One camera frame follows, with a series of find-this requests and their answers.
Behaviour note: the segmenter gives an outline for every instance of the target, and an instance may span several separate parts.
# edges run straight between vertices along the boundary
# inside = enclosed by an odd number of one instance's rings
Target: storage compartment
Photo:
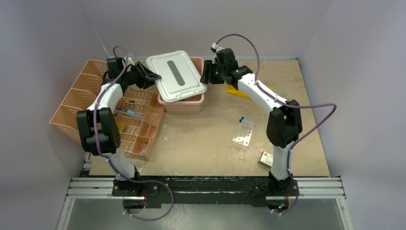
[[[191,57],[192,63],[199,71],[199,74],[203,74],[204,60],[201,57]],[[158,95],[158,103],[165,107],[165,110],[170,114],[198,114],[202,108],[204,102],[204,93],[196,95],[185,100],[168,103],[164,101],[160,95]]]
[[[204,94],[174,103],[167,103],[161,97],[158,97],[158,103],[162,104],[169,114],[198,114],[202,108],[203,101]]]
[[[139,135],[139,136],[142,136],[142,137],[147,137],[147,133],[148,133],[148,130],[149,130],[149,126],[150,126],[150,123],[148,123],[148,122],[146,122],[146,121],[143,121],[143,122],[141,123],[141,127],[140,127],[140,130],[139,130],[138,135]]]
[[[100,92],[100,84],[106,71],[106,62],[89,60],[50,121],[50,124],[78,144],[81,143],[76,113],[87,109],[94,102]],[[129,110],[113,112],[117,124],[121,127],[120,148],[125,156],[149,160],[153,140],[159,132],[158,127],[164,113],[163,106],[158,103],[158,94],[127,88],[116,108]],[[139,117],[131,116],[133,112],[138,113]]]
[[[80,144],[78,124],[76,122],[76,112],[79,110],[81,109],[62,105],[52,117],[50,124]]]
[[[160,114],[158,110],[154,109],[153,107],[149,106],[147,111],[145,112],[144,120],[152,124],[153,126],[158,126],[160,122]]]

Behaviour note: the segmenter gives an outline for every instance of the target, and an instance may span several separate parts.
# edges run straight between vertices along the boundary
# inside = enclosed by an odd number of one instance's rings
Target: yellow object
[[[127,126],[127,123],[122,122],[122,121],[115,121],[118,127],[118,131],[122,132],[124,130],[124,128]]]
[[[235,95],[235,96],[239,96],[239,97],[243,97],[243,98],[248,98],[251,99],[248,95],[246,95],[245,93],[238,91],[236,89],[234,89],[234,87],[232,85],[228,85],[227,86],[227,90],[226,93]]]

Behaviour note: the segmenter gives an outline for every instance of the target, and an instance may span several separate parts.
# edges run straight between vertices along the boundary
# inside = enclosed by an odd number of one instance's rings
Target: wooden tabletop
[[[256,61],[239,61],[254,72]],[[301,105],[309,98],[297,60],[262,61],[259,79],[287,100]],[[149,162],[130,159],[141,175],[268,175],[269,169],[257,163],[260,153],[272,153],[266,137],[268,114],[251,99],[226,93],[227,85],[208,85],[202,110],[197,115],[164,114]],[[157,92],[156,87],[150,91]],[[302,109],[303,132],[315,126],[311,109]],[[232,144],[240,117],[253,122],[247,149]],[[317,131],[300,142],[293,151],[295,176],[329,176],[326,158]],[[93,158],[90,175],[113,175],[99,157]]]

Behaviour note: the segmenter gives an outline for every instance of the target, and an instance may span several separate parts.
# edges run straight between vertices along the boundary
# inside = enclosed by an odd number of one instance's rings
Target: purple cable
[[[286,162],[286,170],[288,171],[288,174],[290,176],[290,179],[293,180],[295,182],[296,188],[297,188],[297,192],[296,192],[296,198],[293,202],[293,204],[291,206],[289,206],[289,208],[280,213],[280,214],[286,214],[287,212],[289,212],[290,210],[293,209],[293,207],[296,205],[296,202],[299,198],[299,186],[297,184],[297,181],[293,178],[291,172],[289,171],[289,161],[290,161],[290,156],[291,156],[291,151],[293,150],[293,148],[300,142],[302,141],[305,137],[309,136],[313,131],[315,131],[317,128],[320,127],[320,125],[322,125],[327,119],[329,119],[331,117],[331,115],[333,115],[333,113],[335,112],[335,110],[337,109],[337,105],[335,103],[323,103],[323,104],[315,104],[315,105],[290,105],[287,104],[286,102],[282,102],[278,99],[275,99],[274,96],[272,96],[270,93],[268,93],[266,90],[264,90],[259,84],[258,84],[258,73],[259,73],[259,54],[257,49],[255,48],[255,45],[245,36],[241,35],[241,34],[227,34],[223,37],[221,37],[216,44],[218,44],[221,40],[223,40],[226,37],[230,37],[230,36],[238,36],[241,38],[244,38],[254,49],[255,51],[255,55],[257,57],[257,71],[255,72],[255,83],[258,87],[259,90],[261,90],[264,94],[266,94],[267,96],[269,96],[272,100],[275,100],[276,102],[283,104],[284,106],[288,107],[288,108],[292,108],[292,109],[311,109],[311,108],[320,108],[320,107],[328,107],[328,106],[332,106],[333,109],[331,110],[331,112],[329,114],[327,114],[327,116],[325,118],[323,118],[319,123],[316,124],[316,126],[314,126],[312,129],[310,129],[307,133],[305,133],[303,136],[301,136],[297,141],[295,141],[289,148],[288,150],[288,156],[287,156],[287,162]]]
[[[114,56],[117,57],[117,55],[116,55],[116,53],[115,53],[115,49],[116,49],[116,48],[121,48],[122,50],[124,50],[124,49],[123,49],[122,47],[120,47],[120,46],[115,46],[115,47],[113,48]],[[124,66],[126,67],[127,64],[128,64],[128,56],[126,55],[126,56],[125,56]],[[111,159],[110,159],[108,156],[103,155],[102,150],[101,150],[101,148],[100,148],[99,131],[98,131],[98,129],[97,129],[97,116],[96,116],[97,113],[96,113],[96,111],[97,111],[97,108],[99,107],[99,103],[100,103],[100,101],[102,100],[104,94],[122,77],[122,75],[124,74],[124,72],[125,72],[126,70],[127,70],[127,68],[123,68],[123,70],[120,72],[120,74],[117,76],[117,78],[114,79],[114,80],[112,81],[112,83],[111,83],[109,86],[107,86],[106,89],[104,89],[104,90],[100,93],[99,97],[96,99],[96,104],[94,105],[94,112],[93,112],[93,126],[94,126],[94,135],[95,135],[95,137],[96,137],[96,148],[97,148],[97,153],[98,153],[98,155],[101,156],[101,157],[103,157],[103,158],[105,158],[105,159],[108,161],[108,163],[109,163],[109,165],[111,166],[111,168],[113,169],[113,171],[114,171],[116,174],[118,174],[119,176],[123,177],[124,179],[126,179],[126,180],[128,180],[128,181],[130,181],[130,182],[133,182],[133,183],[135,183],[135,184],[158,183],[158,184],[163,185],[163,186],[169,191],[170,197],[171,197],[170,208],[169,208],[169,210],[168,210],[164,215],[162,215],[162,216],[160,216],[160,217],[157,217],[157,218],[143,218],[143,217],[138,217],[138,216],[134,216],[133,214],[130,214],[129,212],[127,212],[127,210],[124,209],[124,213],[125,213],[125,214],[127,214],[127,215],[129,215],[130,217],[133,217],[133,218],[135,218],[135,219],[139,219],[139,220],[143,220],[143,221],[155,221],[155,220],[159,220],[159,219],[164,218],[165,216],[167,216],[167,215],[172,211],[173,206],[174,206],[174,197],[173,197],[173,193],[172,193],[171,189],[170,189],[166,184],[162,183],[161,181],[153,181],[153,180],[149,180],[149,181],[135,181],[135,180],[133,180],[132,178],[123,175],[123,174],[122,174],[121,172],[119,172],[118,169],[113,165],[113,163],[111,162]]]

